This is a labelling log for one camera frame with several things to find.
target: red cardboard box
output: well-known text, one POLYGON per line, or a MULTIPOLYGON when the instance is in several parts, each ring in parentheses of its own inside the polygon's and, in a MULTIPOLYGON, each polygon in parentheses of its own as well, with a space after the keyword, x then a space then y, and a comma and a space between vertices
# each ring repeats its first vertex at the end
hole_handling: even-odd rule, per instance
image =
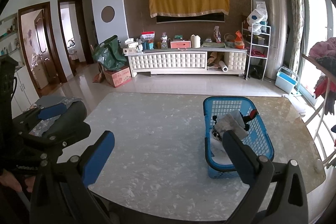
POLYGON ((105 70, 104 75, 107 82, 109 82, 109 84, 111 84, 115 88, 132 80, 131 71, 127 66, 123 66, 119 71, 105 70))

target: gold trim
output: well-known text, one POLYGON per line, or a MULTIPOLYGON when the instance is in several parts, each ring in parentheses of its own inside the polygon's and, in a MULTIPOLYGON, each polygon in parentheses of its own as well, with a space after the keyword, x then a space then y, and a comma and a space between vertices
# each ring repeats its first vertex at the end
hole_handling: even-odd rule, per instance
POLYGON ((169 14, 169 13, 155 13, 151 15, 151 18, 156 16, 164 16, 164 17, 197 17, 202 15, 214 14, 214 13, 223 13, 225 15, 229 15, 229 13, 223 9, 209 10, 200 13, 191 13, 191 14, 169 14))

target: round wall decoration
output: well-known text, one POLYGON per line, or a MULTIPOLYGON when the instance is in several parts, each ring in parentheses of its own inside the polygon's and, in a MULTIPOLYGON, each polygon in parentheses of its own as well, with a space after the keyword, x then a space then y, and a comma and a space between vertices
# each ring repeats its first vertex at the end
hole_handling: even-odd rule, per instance
POLYGON ((111 6, 106 6, 102 11, 101 11, 101 19, 103 22, 109 23, 114 19, 114 9, 111 6))

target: marble table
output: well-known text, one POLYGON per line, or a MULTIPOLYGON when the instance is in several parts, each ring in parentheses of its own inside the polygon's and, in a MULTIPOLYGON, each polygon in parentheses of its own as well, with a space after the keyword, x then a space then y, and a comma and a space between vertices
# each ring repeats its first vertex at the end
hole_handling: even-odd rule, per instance
MULTIPOLYGON (((63 150, 59 162, 81 155, 104 130, 115 149, 94 193, 143 213, 179 220, 227 219, 248 190, 240 178, 211 179, 204 158, 205 95, 110 93, 87 117, 91 135, 63 150)), ((276 162, 299 162, 307 193, 325 180, 314 171, 319 153, 286 98, 249 97, 264 121, 276 162)), ((274 191, 271 185, 261 209, 274 191)))

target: pink clothing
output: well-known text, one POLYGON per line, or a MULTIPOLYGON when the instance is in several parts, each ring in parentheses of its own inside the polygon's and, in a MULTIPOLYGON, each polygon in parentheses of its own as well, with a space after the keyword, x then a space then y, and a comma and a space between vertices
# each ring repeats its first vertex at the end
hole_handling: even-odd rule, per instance
POLYGON ((327 41, 317 42, 309 51, 309 55, 313 58, 323 56, 336 57, 336 37, 331 37, 327 41))

